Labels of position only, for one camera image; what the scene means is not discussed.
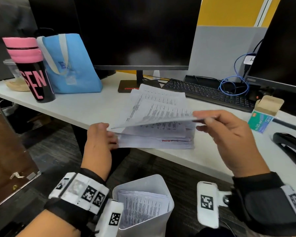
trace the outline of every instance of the black stapler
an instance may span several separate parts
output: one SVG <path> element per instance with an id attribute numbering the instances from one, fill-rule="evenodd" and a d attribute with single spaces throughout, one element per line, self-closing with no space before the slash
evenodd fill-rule
<path id="1" fill-rule="evenodd" d="M 296 164 L 296 137 L 286 133 L 275 133 L 273 141 L 277 144 Z"/>

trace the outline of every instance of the keyboard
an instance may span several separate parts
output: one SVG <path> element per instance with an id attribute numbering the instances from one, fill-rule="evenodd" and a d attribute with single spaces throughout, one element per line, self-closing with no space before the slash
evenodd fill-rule
<path id="1" fill-rule="evenodd" d="M 229 96 L 215 88 L 187 83 L 181 80 L 170 79 L 162 87 L 162 89 L 185 92 L 185 95 L 187 97 L 246 112 L 252 112 L 255 105 L 254 101 L 247 99 L 245 96 Z"/>

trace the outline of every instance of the desk surface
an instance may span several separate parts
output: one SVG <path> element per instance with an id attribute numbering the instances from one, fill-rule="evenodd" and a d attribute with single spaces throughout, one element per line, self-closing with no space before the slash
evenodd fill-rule
<path id="1" fill-rule="evenodd" d="M 43 104 L 37 103 L 30 92 L 12 91 L 0 81 L 0 97 L 87 129 L 93 123 L 114 123 L 118 118 L 129 96 L 128 93 L 117 92 L 122 79 L 136 79 L 136 76 L 117 72 L 102 80 L 103 90 L 100 93 L 57 94 L 54 101 Z M 188 102 L 192 110 L 224 109 L 243 120 L 248 120 L 250 117 L 249 113 L 195 99 L 188 98 Z M 263 135 L 256 132 L 253 134 L 269 168 L 277 172 L 283 182 L 290 184 L 296 191 L 296 165 L 272 142 L 272 135 L 275 132 L 285 132 L 296 137 L 296 131 L 277 123 L 271 123 Z M 194 142 L 195 149 L 143 148 L 141 150 L 232 183 L 232 172 L 222 161 L 212 138 L 206 133 L 196 131 Z"/>

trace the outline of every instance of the person's left hand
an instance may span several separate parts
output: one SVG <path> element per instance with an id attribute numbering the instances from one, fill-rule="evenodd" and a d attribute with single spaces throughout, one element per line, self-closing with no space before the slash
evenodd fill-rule
<path id="1" fill-rule="evenodd" d="M 81 168 L 95 172 L 106 180 L 112 166 L 111 150 L 118 148 L 116 135 L 107 131 L 109 124 L 96 123 L 87 131 L 87 142 L 81 163 Z"/>

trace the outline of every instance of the dark gray carpet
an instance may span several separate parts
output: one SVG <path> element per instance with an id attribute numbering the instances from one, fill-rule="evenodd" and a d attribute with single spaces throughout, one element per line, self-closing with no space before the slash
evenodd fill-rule
<path id="1" fill-rule="evenodd" d="M 65 122 L 54 120 L 21 138 L 43 174 L 0 206 L 0 229 L 12 220 L 29 223 L 43 209 L 49 193 L 64 174 L 77 171 L 81 163 L 75 136 Z M 230 189 L 229 183 L 138 149 L 131 150 L 108 179 L 107 186 L 112 190 L 119 184 L 153 174 L 164 178 L 174 199 L 166 236 L 191 236 L 203 228 L 197 221 L 196 185 L 199 181 L 215 182 L 222 191 Z M 246 236 L 243 224 L 227 208 L 221 207 L 219 215 L 237 236 Z"/>

